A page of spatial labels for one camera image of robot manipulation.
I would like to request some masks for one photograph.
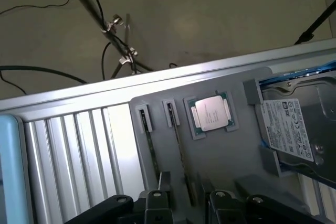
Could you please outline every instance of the metal side panel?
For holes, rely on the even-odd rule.
[[[64,223],[115,194],[144,190],[127,104],[25,124],[39,223]]]

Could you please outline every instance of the hard drive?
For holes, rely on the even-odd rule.
[[[336,71],[309,71],[260,83],[262,139],[281,164],[336,188]]]

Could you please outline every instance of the beige wall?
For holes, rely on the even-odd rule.
[[[0,0],[0,9],[65,0]],[[325,0],[101,0],[106,18],[131,14],[131,45],[155,69],[170,62],[187,65],[292,45],[322,13]],[[100,57],[106,39],[78,0],[62,8],[22,9],[0,16],[0,64],[35,65],[101,80]],[[331,37],[329,23],[315,40]],[[109,50],[108,75],[119,56]],[[4,72],[29,93],[77,83],[50,74]],[[0,82],[0,98],[21,93]]]

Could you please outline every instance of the aluminum panel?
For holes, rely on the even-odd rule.
[[[25,127],[39,223],[64,223],[112,195],[137,199],[144,190],[127,104]]]

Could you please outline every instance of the hard drive label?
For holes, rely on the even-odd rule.
[[[298,99],[266,100],[261,112],[271,148],[314,161]]]

